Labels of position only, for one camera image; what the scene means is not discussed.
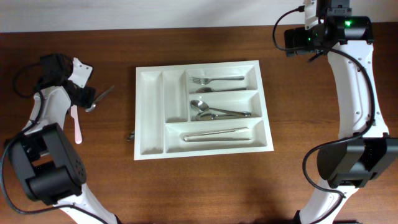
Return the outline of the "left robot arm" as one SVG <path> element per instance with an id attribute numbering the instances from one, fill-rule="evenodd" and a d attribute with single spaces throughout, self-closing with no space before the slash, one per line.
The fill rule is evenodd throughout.
<path id="1" fill-rule="evenodd" d="M 76 123 L 75 141 L 82 142 L 78 108 L 91 111 L 96 103 L 96 90 L 86 85 L 92 66 L 64 54 L 49 54 L 20 69 L 12 84 L 35 67 L 40 67 L 42 74 L 32 93 L 18 94 L 32 98 L 34 107 L 26 126 L 5 142 L 1 162 L 9 160 L 27 197 L 43 202 L 46 208 L 18 208 L 1 182 L 6 203 L 22 215 L 61 210 L 76 223 L 119 223 L 119 218 L 107 211 L 89 189 L 83 161 L 63 132 L 70 114 Z"/>

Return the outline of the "small steel teaspoon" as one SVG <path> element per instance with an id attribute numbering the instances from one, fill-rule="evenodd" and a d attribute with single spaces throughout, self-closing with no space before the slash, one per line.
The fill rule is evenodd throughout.
<path id="1" fill-rule="evenodd" d="M 113 89 L 114 89 L 114 85 L 111 86 L 110 88 L 108 88 L 107 90 L 105 90 L 104 92 L 102 92 L 98 97 L 95 98 L 95 100 L 94 100 L 94 102 L 92 103 L 92 105 L 91 105 L 89 108 L 85 109 L 85 112 L 89 113 L 89 112 L 93 111 L 93 110 L 96 108 L 97 104 L 98 104 L 103 98 L 105 98 L 110 92 L 112 92 Z"/>
<path id="2" fill-rule="evenodd" d="M 132 131 L 132 132 L 129 134 L 129 136 L 127 137 L 127 140 L 128 140 L 128 141 L 133 141 L 134 138 L 135 138 L 135 131 Z"/>

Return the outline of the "steel fork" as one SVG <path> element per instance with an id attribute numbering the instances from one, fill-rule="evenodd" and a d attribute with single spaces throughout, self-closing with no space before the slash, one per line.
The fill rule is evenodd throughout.
<path id="1" fill-rule="evenodd" d="M 193 83 L 199 85 L 207 85 L 213 81 L 242 81 L 244 80 L 244 76 L 237 77 L 226 77 L 226 78 L 199 78 L 199 77 L 191 77 L 190 80 Z"/>
<path id="2" fill-rule="evenodd" d="M 211 92 L 222 92 L 222 91 L 241 91 L 246 90 L 246 88 L 235 88 L 235 89 L 228 89 L 228 90 L 215 90 L 210 87 L 203 87 L 195 91 L 195 93 L 211 93 Z"/>

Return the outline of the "large steel spoon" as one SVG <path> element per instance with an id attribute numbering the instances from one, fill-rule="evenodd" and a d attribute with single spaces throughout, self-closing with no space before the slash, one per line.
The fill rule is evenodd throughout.
<path id="1" fill-rule="evenodd" d="M 230 113 L 230 114 L 214 114 L 214 113 L 198 113 L 195 121 L 211 121 L 222 119 L 237 119 L 251 116 L 251 113 Z"/>
<path id="2" fill-rule="evenodd" d="M 228 114 L 231 116 L 235 116 L 238 118 L 244 118 L 244 117 L 251 116 L 251 113 L 247 112 L 247 111 L 238 112 L 238 111 L 229 111 L 229 110 L 211 108 L 208 104 L 206 104 L 204 101 L 201 101 L 201 100 L 191 100 L 190 106 L 192 109 L 194 109 L 195 111 L 197 111 L 199 113 L 204 113 L 209 110 L 213 110 L 213 111 L 221 112 L 221 113 Z"/>

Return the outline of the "steel tongs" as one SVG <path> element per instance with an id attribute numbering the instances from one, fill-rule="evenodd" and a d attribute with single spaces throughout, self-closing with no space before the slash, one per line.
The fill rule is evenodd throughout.
<path id="1" fill-rule="evenodd" d="M 184 142 L 215 142 L 215 141 L 250 141 L 252 138 L 246 133 L 249 128 L 231 128 L 217 131 L 207 131 L 185 135 Z"/>

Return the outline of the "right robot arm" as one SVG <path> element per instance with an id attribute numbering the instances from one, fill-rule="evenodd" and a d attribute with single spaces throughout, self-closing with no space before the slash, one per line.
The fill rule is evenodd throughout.
<path id="1" fill-rule="evenodd" d="M 334 223 L 346 201 L 378 178 L 397 158 L 379 107 L 373 75 L 374 34 L 370 18 L 354 16 L 349 1 L 304 1 L 302 27 L 284 32 L 287 56 L 326 56 L 336 83 L 338 139 L 312 149 L 320 181 L 294 223 Z"/>

